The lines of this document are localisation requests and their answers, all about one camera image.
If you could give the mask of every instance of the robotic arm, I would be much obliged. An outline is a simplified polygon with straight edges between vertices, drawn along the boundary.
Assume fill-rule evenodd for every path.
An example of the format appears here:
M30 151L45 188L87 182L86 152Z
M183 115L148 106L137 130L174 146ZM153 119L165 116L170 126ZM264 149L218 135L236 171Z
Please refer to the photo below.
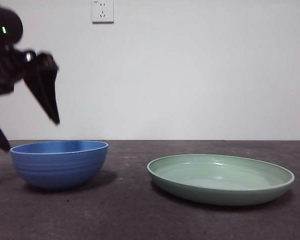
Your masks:
M14 84L24 79L32 94L47 115L59 124L55 80L58 66L52 55L33 50L14 48L22 37L23 25L16 13L0 7L0 95L14 91ZM10 145L0 129L0 148L8 151Z

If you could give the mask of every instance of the wall socket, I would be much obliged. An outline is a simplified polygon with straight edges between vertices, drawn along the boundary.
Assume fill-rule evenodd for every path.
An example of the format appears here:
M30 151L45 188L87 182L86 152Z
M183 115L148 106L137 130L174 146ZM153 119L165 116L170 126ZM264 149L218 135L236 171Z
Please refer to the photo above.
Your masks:
M115 0L94 0L91 3L92 23L114 23Z

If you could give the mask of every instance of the gray table surface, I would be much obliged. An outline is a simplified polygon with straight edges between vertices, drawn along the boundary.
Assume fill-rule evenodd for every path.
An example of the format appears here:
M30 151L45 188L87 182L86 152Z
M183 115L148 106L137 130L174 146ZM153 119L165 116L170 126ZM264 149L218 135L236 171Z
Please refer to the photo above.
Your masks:
M38 141L11 141L12 146ZM109 140L105 164L87 184L49 192L25 183L0 150L0 240L300 240L300 141ZM278 164L295 174L275 201L213 206L152 183L149 161L222 154Z

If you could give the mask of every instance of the white wall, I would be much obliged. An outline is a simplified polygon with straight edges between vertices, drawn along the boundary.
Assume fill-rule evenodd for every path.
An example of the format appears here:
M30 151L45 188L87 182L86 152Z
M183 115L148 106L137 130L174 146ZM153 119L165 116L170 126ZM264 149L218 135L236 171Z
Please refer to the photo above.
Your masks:
M115 0L114 24L90 2L1 0L60 67L60 126L20 82L10 140L300 140L300 0Z

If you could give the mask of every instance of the plate rim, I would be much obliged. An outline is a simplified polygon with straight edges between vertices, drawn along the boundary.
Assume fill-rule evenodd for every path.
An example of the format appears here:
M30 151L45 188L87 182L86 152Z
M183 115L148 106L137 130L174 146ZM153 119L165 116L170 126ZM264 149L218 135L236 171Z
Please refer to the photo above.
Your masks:
M229 189L229 188L215 188L215 187L208 187L208 186L199 186L199 185L195 185L195 184L186 184L186 183L180 182L180 181L173 181L171 179L168 179L168 178L165 178L165 177L162 177L162 176L156 174L155 172L153 172L150 169L150 165L153 162L159 161L161 159L169 158L169 157L178 157L178 156L219 156L219 157L231 157L231 158L238 158L238 159L256 161L256 162L261 162L261 163L264 163L264 164L269 164L269 165L275 166L277 168L281 168L281 169L285 170L286 172L288 172L290 174L291 178L290 178L289 181L287 181L285 183L277 184L277 185L274 185L274 186L271 186L271 187L253 188L253 189ZM146 168L147 168L148 172L151 175L154 175L157 178L168 181L170 183L179 184L179 185L183 185L183 186L186 186L186 187L195 187L195 188L199 188L199 189L209 189L209 190L216 190L216 191L229 191L229 192L267 191L267 190L274 190L274 189L278 189L278 188L281 188L281 187L289 186L295 181L295 175L292 173L292 171L290 171L289 169L287 169L283 166L280 166L280 165L277 165L277 164L274 164L274 163L271 163L271 162L267 162L267 161L253 159L253 158L248 158L248 157L243 157L243 156L223 155L223 154L191 153L191 154L177 154L177 155L162 156L162 157L159 157L159 158L156 158L156 159L153 159L152 161L150 161L146 165Z

